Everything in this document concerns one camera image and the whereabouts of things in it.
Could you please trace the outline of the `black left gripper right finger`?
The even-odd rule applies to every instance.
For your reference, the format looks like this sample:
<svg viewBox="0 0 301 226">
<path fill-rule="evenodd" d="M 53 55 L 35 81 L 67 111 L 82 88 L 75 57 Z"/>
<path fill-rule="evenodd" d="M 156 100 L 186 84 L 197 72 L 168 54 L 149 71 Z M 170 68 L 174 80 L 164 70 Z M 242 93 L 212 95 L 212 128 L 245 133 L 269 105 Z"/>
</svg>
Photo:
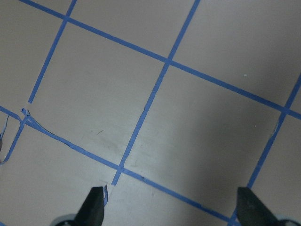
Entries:
<svg viewBox="0 0 301 226">
<path fill-rule="evenodd" d="M 237 219 L 242 226 L 278 226 L 277 217 L 248 187 L 237 189 Z"/>
</svg>

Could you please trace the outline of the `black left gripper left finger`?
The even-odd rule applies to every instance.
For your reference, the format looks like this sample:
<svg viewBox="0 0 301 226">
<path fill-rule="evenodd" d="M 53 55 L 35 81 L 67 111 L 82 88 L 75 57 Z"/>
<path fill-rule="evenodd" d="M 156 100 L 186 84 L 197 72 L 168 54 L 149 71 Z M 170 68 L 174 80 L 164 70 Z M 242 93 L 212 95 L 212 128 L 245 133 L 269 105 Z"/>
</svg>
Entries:
<svg viewBox="0 0 301 226">
<path fill-rule="evenodd" d="M 101 226 L 104 219 L 103 187 L 92 187 L 76 214 L 74 226 Z"/>
</svg>

